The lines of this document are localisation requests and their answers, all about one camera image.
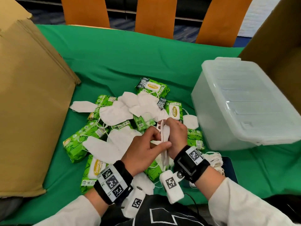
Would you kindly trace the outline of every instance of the wristband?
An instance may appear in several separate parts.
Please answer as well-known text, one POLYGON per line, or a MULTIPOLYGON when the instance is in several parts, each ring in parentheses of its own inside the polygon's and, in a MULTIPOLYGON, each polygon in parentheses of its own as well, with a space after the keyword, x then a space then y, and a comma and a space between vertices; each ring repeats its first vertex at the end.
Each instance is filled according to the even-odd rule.
POLYGON ((124 163, 118 160, 97 175, 94 188, 108 205, 121 205, 133 190, 132 180, 133 176, 126 170, 124 163))
POLYGON ((174 159, 174 171, 182 172, 185 179, 195 183, 210 163, 202 156, 196 147, 185 146, 174 159))

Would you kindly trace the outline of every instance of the white sleeve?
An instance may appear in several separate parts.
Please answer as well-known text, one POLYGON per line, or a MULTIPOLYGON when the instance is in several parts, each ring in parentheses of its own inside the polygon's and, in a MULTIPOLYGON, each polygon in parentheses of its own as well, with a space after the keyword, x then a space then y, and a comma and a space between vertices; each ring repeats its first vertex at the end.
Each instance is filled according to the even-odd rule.
POLYGON ((100 222, 100 216, 89 200, 79 196, 55 215, 34 226, 99 226, 100 222))
POLYGON ((209 211, 217 223, 228 226, 295 225, 285 214, 226 178, 210 198, 209 211))

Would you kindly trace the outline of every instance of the white lid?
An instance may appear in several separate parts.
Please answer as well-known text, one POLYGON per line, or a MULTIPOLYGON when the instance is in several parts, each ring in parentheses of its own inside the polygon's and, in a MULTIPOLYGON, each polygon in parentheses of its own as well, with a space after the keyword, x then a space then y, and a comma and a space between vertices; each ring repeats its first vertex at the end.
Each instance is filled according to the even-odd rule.
POLYGON ((215 100, 233 134, 256 145, 301 139, 301 116, 254 62, 216 58, 202 64, 215 100))

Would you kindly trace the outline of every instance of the blue carpet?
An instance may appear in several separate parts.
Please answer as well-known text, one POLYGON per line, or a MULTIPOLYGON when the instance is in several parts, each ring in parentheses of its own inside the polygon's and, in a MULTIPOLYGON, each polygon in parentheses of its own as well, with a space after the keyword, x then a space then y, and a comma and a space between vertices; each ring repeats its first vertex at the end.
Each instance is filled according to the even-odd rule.
MULTIPOLYGON (((63 12, 49 12, 45 10, 31 10, 32 21, 35 24, 65 24, 65 18, 63 12)), ((125 18, 109 18, 110 26, 113 29, 134 31, 135 20, 125 18)), ((194 43, 197 39, 200 27, 175 25, 173 38, 184 42, 194 43)), ((245 47, 251 38, 237 37, 233 47, 245 47)))

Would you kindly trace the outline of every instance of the plastic container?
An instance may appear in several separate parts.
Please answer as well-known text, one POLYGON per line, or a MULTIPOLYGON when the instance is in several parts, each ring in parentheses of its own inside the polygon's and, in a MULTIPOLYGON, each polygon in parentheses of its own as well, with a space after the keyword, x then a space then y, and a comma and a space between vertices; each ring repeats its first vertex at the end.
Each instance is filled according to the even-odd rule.
POLYGON ((254 62, 202 64, 192 101, 211 150, 239 150, 301 139, 301 116, 254 62))

